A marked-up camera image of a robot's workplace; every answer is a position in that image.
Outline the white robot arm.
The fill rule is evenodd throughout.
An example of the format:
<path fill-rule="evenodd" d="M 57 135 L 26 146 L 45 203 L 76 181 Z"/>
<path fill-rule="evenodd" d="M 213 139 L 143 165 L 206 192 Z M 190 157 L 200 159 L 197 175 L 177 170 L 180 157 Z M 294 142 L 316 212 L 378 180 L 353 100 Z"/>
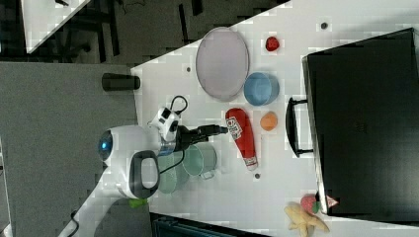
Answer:
<path fill-rule="evenodd" d="M 206 142 L 211 136 L 227 133 L 224 126 L 202 125 L 124 125 L 106 130 L 98 143 L 106 165 L 95 189 L 57 237 L 94 237 L 110 207 L 122 198 L 147 199 L 160 182 L 158 158 L 184 151 Z"/>

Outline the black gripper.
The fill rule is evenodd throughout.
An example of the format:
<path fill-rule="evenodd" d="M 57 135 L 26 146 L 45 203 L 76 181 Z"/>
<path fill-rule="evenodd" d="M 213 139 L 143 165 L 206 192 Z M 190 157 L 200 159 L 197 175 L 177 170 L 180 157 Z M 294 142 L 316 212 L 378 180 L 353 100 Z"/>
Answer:
<path fill-rule="evenodd" d="M 202 125 L 195 129 L 187 129 L 180 125 L 176 134 L 176 150 L 184 151 L 191 145 L 205 142 L 210 136 L 223 135 L 228 133 L 228 128 L 220 125 Z"/>

